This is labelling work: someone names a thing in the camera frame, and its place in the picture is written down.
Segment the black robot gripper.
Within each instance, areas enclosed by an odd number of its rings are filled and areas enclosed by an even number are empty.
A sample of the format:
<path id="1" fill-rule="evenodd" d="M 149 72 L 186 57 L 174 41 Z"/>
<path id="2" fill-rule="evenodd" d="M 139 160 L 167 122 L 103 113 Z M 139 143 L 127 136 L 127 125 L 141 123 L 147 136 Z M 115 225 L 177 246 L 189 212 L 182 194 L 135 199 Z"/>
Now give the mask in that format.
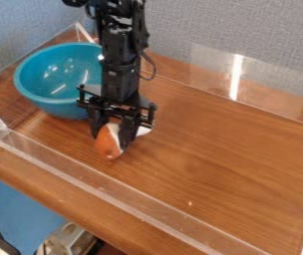
<path id="1" fill-rule="evenodd" d="M 157 104 L 141 94 L 142 62 L 114 66 L 102 63 L 99 86 L 81 84 L 78 106 L 89 113 L 93 136 L 98 137 L 110 118 L 121 120 L 121 148 L 137 139 L 139 127 L 153 128 Z"/>

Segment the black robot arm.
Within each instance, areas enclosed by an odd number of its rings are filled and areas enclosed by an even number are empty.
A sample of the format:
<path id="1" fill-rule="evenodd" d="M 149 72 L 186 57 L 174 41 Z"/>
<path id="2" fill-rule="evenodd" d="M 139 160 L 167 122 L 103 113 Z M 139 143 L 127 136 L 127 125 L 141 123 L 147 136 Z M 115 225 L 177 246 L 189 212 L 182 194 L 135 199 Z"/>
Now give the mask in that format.
<path id="1" fill-rule="evenodd" d="M 141 94 L 141 81 L 154 76 L 142 74 L 142 61 L 153 58 L 146 53 L 151 33 L 147 28 L 147 0 L 63 0 L 83 8 L 97 21 L 103 48 L 102 86 L 79 85 L 78 105 L 89 112 L 93 135 L 111 118 L 119 123 L 119 145 L 126 149 L 137 139 L 139 128 L 154 126 L 157 104 Z"/>

